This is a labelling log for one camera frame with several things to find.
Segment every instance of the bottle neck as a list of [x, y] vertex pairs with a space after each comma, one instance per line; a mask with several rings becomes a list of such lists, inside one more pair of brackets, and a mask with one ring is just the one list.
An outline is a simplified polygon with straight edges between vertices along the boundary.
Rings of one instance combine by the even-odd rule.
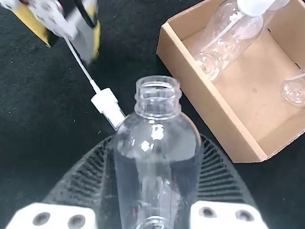
[[181, 112], [179, 82], [169, 76], [147, 76], [136, 83], [137, 115], [154, 120], [169, 119]]

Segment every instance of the white bottle cap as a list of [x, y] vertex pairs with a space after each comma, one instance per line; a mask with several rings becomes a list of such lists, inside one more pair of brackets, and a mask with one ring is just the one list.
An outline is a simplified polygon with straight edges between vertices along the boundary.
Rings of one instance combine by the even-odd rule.
[[91, 99], [91, 102], [101, 114], [105, 115], [115, 130], [117, 130], [120, 124], [125, 120], [125, 115], [118, 105], [118, 100], [110, 88], [99, 91]]
[[259, 17], [263, 15], [267, 9], [276, 0], [237, 0], [238, 8], [250, 17]]

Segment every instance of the clear plastic bottle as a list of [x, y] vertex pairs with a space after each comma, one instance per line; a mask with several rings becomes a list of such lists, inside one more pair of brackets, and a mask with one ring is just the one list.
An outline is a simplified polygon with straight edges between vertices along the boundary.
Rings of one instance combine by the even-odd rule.
[[300, 70], [300, 74], [287, 78], [281, 86], [283, 98], [291, 105], [296, 107], [305, 107], [305, 73]]
[[264, 26], [267, 27], [275, 15], [283, 11], [289, 2], [290, 0], [276, 0], [264, 14]]
[[202, 70], [214, 80], [261, 34], [263, 14], [275, 0], [226, 0], [207, 24], [191, 51]]
[[148, 76], [136, 84], [135, 113], [114, 137], [122, 229], [187, 228], [201, 138], [181, 112], [179, 83]]

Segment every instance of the black carpet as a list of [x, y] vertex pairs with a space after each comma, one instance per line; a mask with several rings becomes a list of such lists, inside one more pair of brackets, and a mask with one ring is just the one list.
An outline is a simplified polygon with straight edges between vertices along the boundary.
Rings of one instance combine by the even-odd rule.
[[[110, 87], [125, 113], [135, 81], [169, 75], [155, 55], [160, 26], [198, 0], [99, 1], [102, 46], [90, 72]], [[0, 227], [42, 201], [99, 141], [113, 134], [90, 102], [94, 91], [63, 41], [52, 49], [0, 9]], [[183, 111], [214, 139], [185, 97]], [[236, 165], [270, 229], [301, 229], [305, 211], [305, 136], [271, 160]]]

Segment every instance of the bottle bottom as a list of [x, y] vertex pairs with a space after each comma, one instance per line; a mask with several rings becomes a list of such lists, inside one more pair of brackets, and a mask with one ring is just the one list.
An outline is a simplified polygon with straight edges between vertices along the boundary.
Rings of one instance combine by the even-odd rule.
[[152, 216], [147, 218], [135, 229], [172, 229], [168, 225], [169, 222], [165, 218], [160, 216]]
[[207, 52], [202, 52], [195, 57], [195, 60], [209, 80], [214, 80], [219, 76], [220, 62], [213, 55]]
[[305, 107], [305, 79], [285, 80], [281, 86], [285, 100], [296, 107]]

